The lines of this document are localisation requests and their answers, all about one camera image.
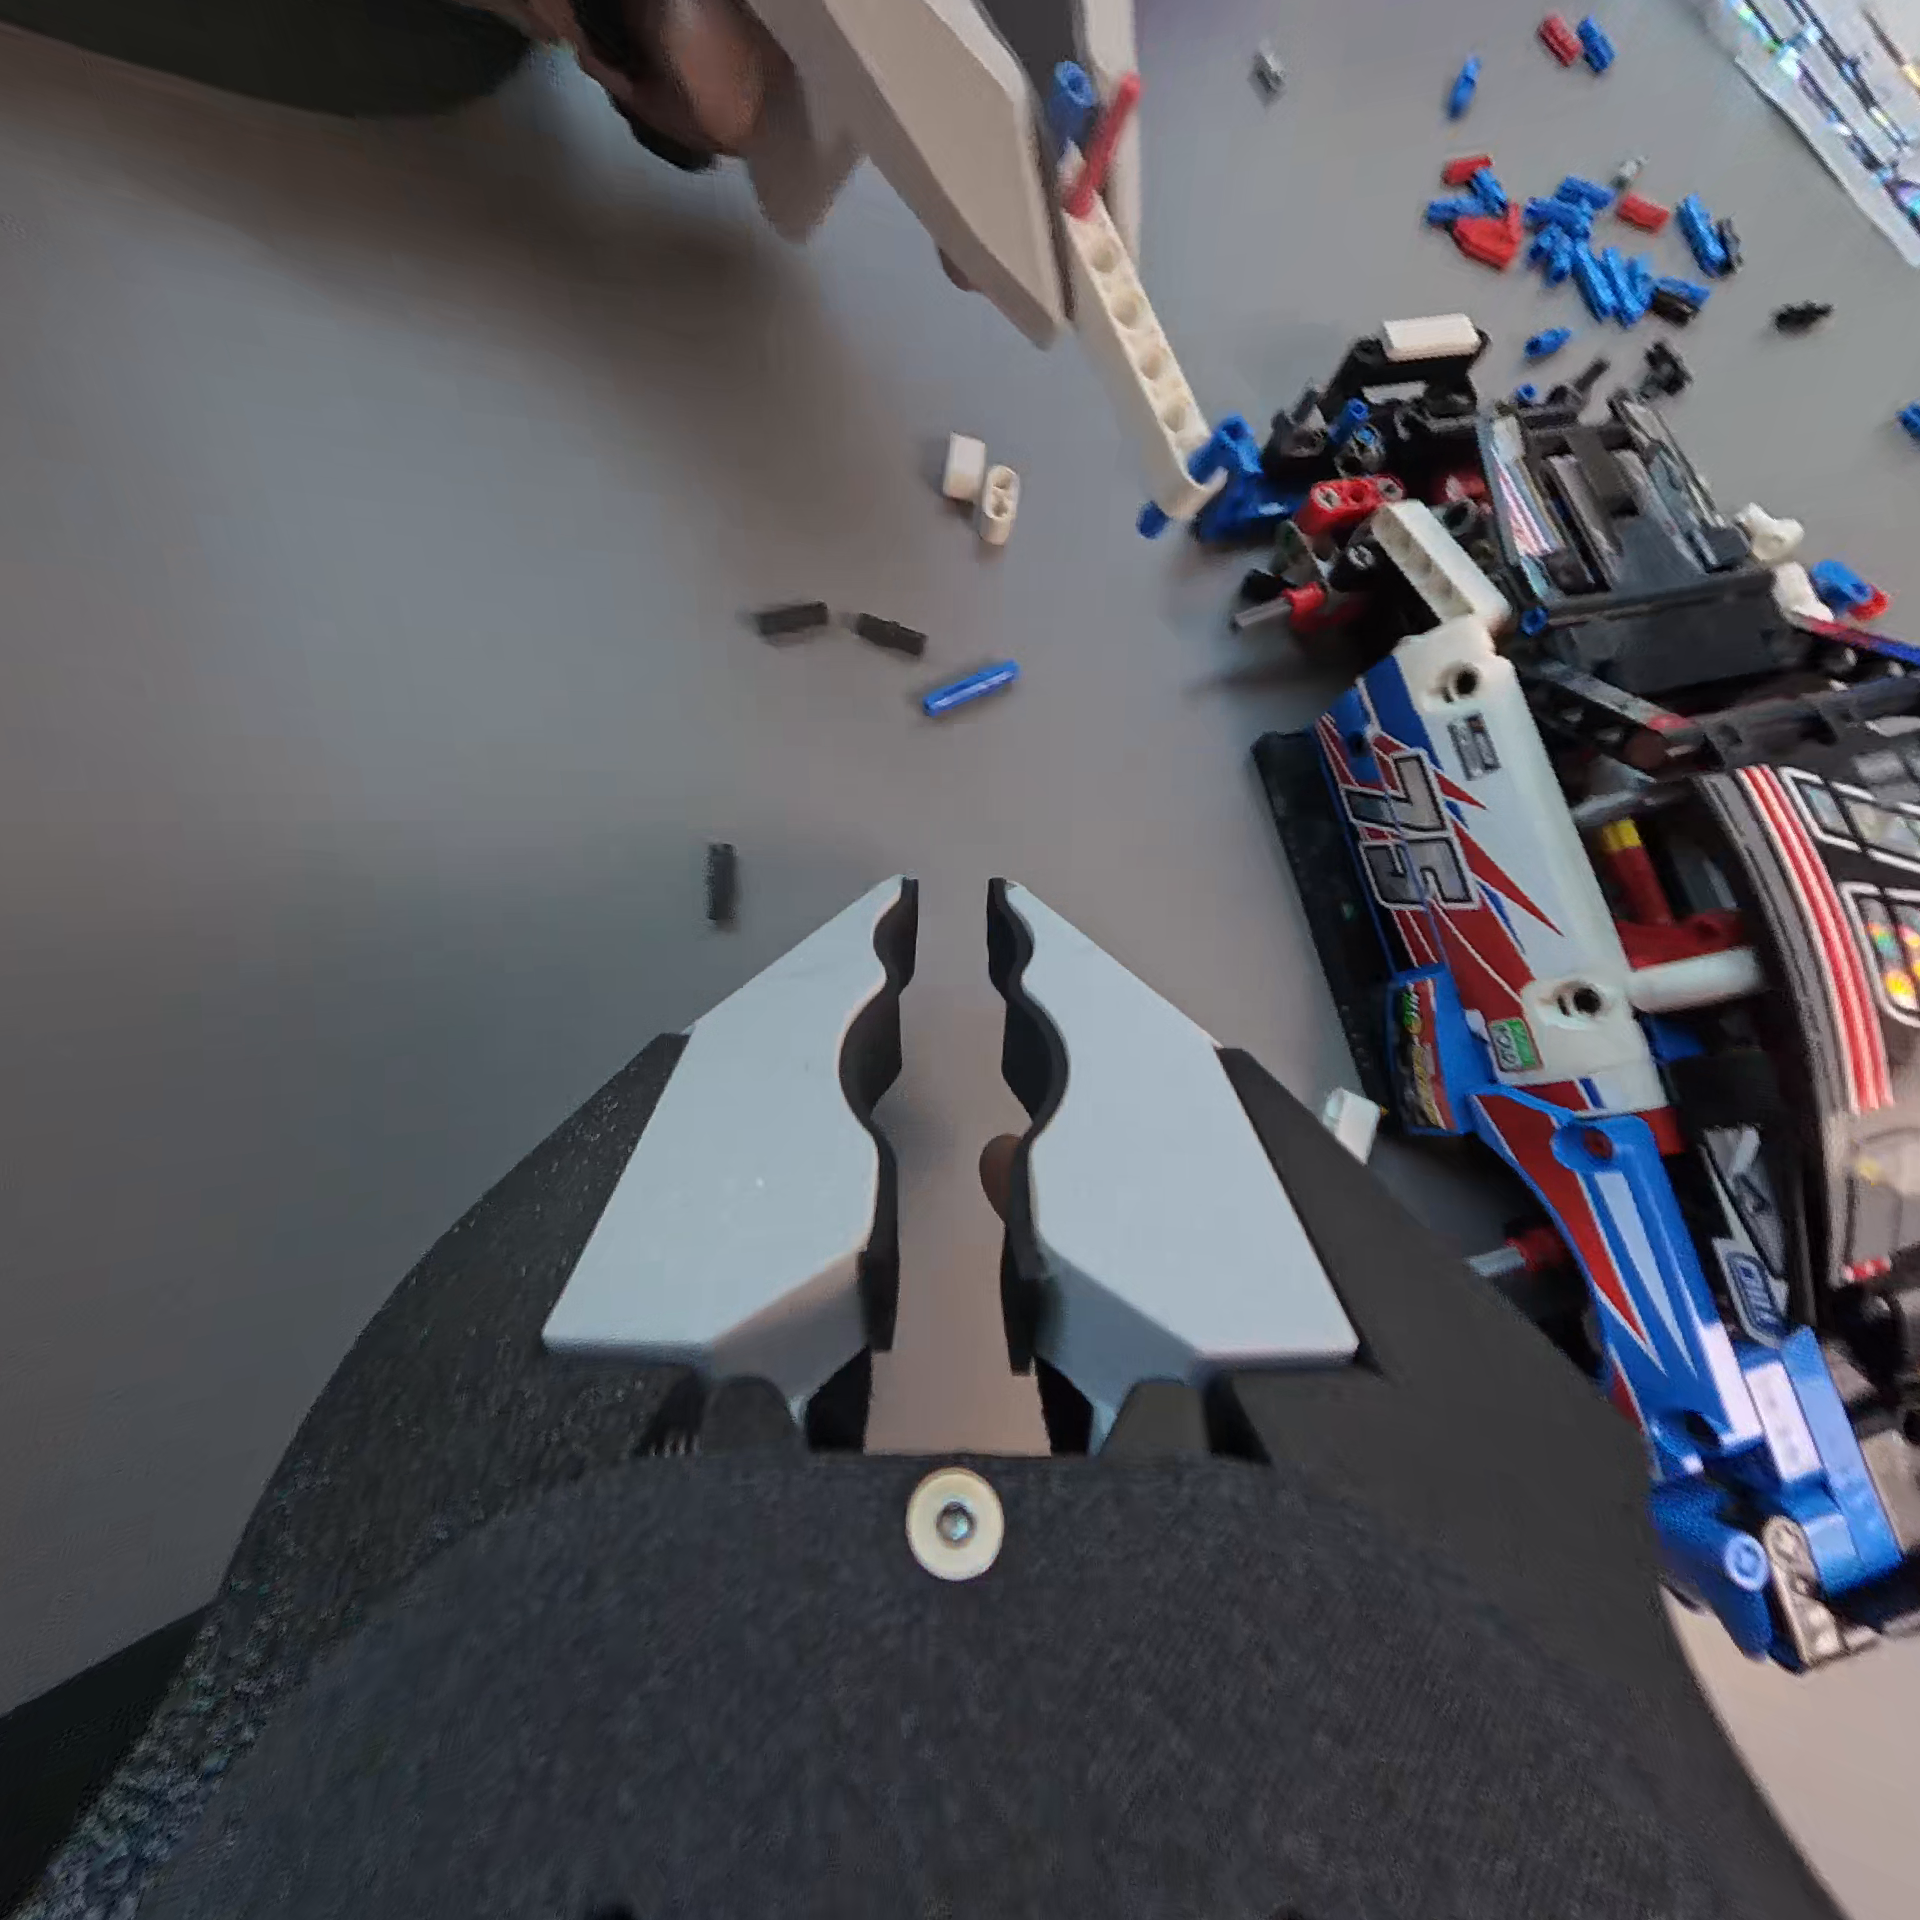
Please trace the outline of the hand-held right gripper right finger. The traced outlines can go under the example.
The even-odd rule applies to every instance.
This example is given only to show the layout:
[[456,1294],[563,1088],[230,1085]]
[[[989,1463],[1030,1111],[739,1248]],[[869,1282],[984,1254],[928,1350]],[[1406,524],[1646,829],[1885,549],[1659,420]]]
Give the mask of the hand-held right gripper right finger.
[[1353,1363],[1359,1335],[1209,1031],[1015,880],[989,883],[988,951],[1023,1112],[1000,1317],[1046,1439],[1104,1445],[1141,1384]]

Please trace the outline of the toy brick race car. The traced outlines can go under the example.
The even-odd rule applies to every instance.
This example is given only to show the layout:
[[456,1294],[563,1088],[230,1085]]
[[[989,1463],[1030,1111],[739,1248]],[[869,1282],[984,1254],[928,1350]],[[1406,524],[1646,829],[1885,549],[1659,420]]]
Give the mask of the toy brick race car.
[[1271,532],[1237,627],[1358,677],[1252,760],[1359,1091],[1529,1212],[1485,1261],[1639,1431],[1668,1589],[1809,1671],[1915,1631],[1915,647],[1724,510],[1648,349],[1480,400],[1389,320],[1197,530]]

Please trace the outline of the grey desk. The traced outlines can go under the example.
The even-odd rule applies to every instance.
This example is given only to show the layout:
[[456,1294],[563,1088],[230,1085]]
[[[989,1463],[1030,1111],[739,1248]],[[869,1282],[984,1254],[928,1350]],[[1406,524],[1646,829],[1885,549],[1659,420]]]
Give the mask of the grey desk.
[[1563,1488],[1625,1515],[1621,1422],[1449,1260],[1359,1272],[1469,1310],[1463,1412],[984,1458],[980,1591],[926,1461],[661,1456],[673,1371],[541,1352],[670,1028],[889,872],[897,1450],[1023,1414],[989,877],[1301,1095],[1339,1052],[1088,372],[871,189],[791,256],[599,134],[359,160],[11,48],[4,1710],[158,1642],[216,1765],[101,1910],[1831,1916]]

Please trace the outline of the person's black pants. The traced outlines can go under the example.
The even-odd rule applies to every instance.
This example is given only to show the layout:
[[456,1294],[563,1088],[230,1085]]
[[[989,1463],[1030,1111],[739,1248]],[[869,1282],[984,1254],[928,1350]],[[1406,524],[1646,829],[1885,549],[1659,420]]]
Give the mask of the person's black pants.
[[43,42],[264,104],[393,122],[476,104],[535,50],[447,3],[4,3]]

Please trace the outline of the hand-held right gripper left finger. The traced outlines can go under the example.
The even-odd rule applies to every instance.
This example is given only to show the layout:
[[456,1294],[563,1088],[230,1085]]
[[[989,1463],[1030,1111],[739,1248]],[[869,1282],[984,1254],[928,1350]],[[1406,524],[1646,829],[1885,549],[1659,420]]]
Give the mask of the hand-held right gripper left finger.
[[877,883],[680,1032],[544,1322],[550,1352],[756,1378],[809,1406],[894,1342],[900,1062],[921,899]]

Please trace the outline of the holographic sticker sheet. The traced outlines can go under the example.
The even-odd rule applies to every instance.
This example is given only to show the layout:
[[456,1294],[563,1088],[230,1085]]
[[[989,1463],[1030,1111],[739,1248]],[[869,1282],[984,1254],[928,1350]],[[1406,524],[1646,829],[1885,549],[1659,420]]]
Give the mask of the holographic sticker sheet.
[[1918,5],[1705,3],[1719,46],[1915,263]]

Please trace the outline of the pile of small brick pieces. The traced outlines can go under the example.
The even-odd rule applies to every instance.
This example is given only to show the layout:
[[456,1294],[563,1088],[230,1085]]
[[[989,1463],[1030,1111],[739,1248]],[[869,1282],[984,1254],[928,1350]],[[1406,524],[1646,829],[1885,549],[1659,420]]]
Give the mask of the pile of small brick pieces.
[[1560,176],[1545,195],[1520,195],[1489,155],[1463,154],[1443,165],[1437,182],[1439,195],[1421,208],[1423,229],[1485,272],[1529,272],[1547,290],[1568,287],[1597,324],[1689,324],[1743,266],[1733,219],[1694,195],[1646,198],[1631,170]]

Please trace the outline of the person's left hand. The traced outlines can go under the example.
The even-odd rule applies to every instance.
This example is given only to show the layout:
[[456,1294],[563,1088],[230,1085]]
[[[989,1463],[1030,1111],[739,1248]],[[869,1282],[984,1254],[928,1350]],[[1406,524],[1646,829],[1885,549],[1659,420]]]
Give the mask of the person's left hand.
[[743,160],[796,78],[735,3],[572,3],[566,37],[637,144],[686,173]]

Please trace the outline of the red brick pin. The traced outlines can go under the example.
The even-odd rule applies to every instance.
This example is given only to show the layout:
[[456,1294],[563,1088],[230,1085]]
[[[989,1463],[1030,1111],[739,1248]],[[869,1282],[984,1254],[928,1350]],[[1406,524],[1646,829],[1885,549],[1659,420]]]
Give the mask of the red brick pin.
[[1088,219],[1095,200],[1104,197],[1121,138],[1134,124],[1141,93],[1137,70],[1126,70],[1113,85],[1111,96],[1096,102],[1096,112],[1083,124],[1088,139],[1078,148],[1078,171],[1062,192],[1062,210],[1072,219]]

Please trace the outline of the white brick beam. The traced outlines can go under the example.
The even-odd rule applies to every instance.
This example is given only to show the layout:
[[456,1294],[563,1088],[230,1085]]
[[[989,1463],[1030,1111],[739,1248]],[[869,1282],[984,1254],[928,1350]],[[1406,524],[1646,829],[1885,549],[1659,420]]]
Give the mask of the white brick beam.
[[1188,524],[1224,484],[1219,468],[1197,472],[1214,426],[1137,277],[1105,200],[1062,210],[1072,327],[1111,400],[1121,437],[1142,468],[1144,504]]

